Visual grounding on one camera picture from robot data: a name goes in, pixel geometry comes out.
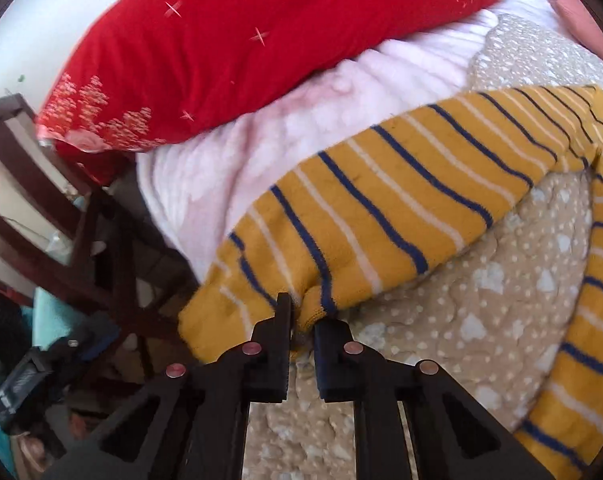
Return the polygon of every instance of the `gold embroidery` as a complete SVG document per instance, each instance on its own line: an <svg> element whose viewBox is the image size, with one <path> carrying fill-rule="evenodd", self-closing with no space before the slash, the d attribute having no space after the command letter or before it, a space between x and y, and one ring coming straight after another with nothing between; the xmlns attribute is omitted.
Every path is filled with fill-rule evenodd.
<svg viewBox="0 0 603 480"><path fill-rule="evenodd" d="M39 122L85 151L88 151L86 146L95 145L93 136L99 136L103 140L99 143L100 151L114 149L143 152L167 142L166 139L147 138L150 132L148 123L152 116L148 107L143 107L139 112L124 112L121 119L96 122L107 104L108 96L102 91L102 83L97 76L92 76L90 82L77 92L70 75L64 73L39 114ZM75 121L77 109L78 121Z"/></svg>

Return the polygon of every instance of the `folded pink cloth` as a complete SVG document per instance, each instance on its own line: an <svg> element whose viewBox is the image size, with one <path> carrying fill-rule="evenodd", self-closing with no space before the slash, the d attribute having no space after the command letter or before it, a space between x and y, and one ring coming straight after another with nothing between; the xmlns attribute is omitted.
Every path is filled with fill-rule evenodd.
<svg viewBox="0 0 603 480"><path fill-rule="evenodd" d="M581 0L548 0L579 43L603 59L603 32Z"/></svg>

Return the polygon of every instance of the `striped sweater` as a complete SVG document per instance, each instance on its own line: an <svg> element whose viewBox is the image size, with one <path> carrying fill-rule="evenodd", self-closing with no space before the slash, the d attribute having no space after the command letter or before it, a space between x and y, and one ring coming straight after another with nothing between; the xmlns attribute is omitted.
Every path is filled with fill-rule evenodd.
<svg viewBox="0 0 603 480"><path fill-rule="evenodd" d="M517 431L560 479L603 444L603 91L526 87L428 105L317 153L261 196L180 316L204 361L250 337L277 293L307 332L323 316L434 269L503 218L549 171L593 178L577 315Z"/></svg>

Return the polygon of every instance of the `red fabric on chair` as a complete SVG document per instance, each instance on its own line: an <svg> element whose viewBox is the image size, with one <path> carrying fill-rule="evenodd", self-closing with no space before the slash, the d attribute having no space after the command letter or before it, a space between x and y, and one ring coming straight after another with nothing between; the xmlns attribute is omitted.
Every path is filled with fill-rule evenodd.
<svg viewBox="0 0 603 480"><path fill-rule="evenodd" d="M86 153L182 142L316 70L495 1L121 0L63 69L39 134Z"/></svg>

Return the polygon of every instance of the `white plush cloth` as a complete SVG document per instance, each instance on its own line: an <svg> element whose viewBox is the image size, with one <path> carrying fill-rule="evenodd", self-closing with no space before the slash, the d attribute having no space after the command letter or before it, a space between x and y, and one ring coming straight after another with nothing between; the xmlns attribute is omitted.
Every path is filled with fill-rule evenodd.
<svg viewBox="0 0 603 480"><path fill-rule="evenodd" d="M261 110L137 155L153 221L203 281L220 242L251 203L302 160L463 90L470 61L505 13L569 36L546 0L501 0L461 22L384 41Z"/></svg>

